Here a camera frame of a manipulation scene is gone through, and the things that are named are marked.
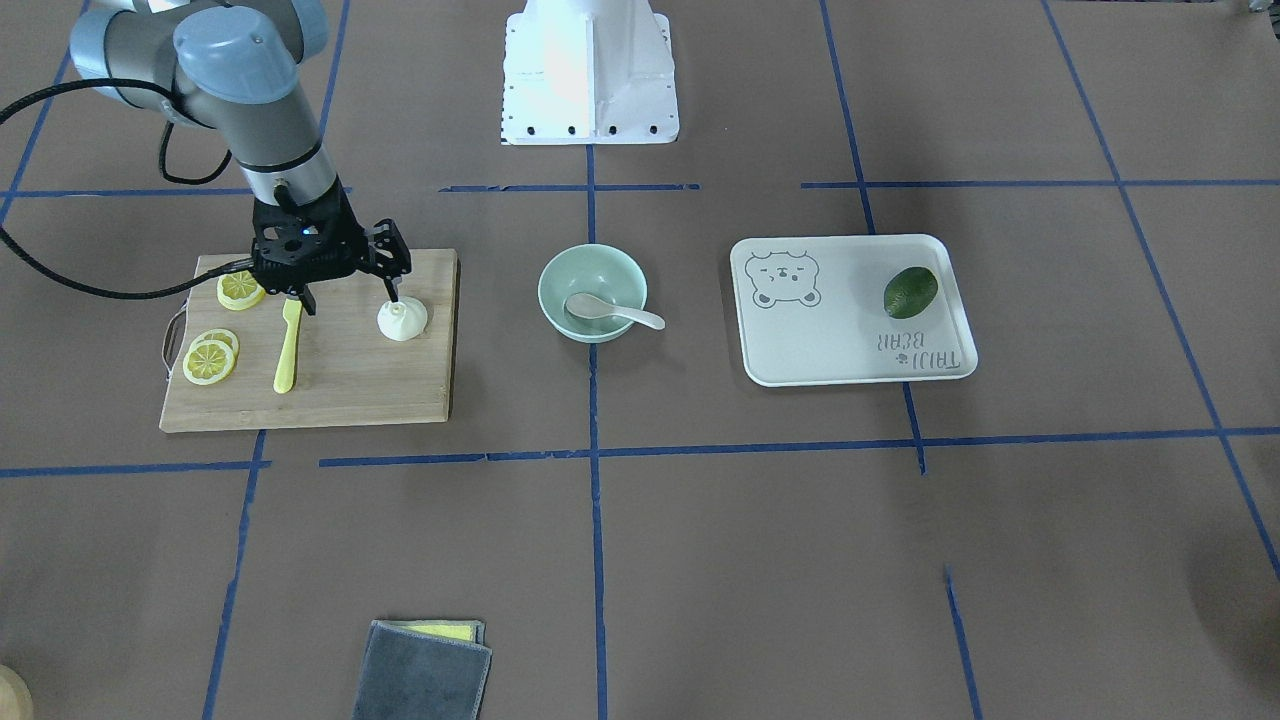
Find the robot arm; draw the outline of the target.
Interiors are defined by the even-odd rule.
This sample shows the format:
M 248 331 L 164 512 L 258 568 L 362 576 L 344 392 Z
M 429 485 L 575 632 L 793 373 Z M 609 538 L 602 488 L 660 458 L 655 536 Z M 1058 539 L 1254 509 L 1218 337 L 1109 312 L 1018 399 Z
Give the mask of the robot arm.
M 356 272 L 398 301 L 412 266 L 393 220 L 357 222 L 300 83 L 328 32 L 319 1 L 104 1 L 69 41 L 109 97 L 221 136 L 253 193 L 250 272 L 306 313 L 312 283 Z

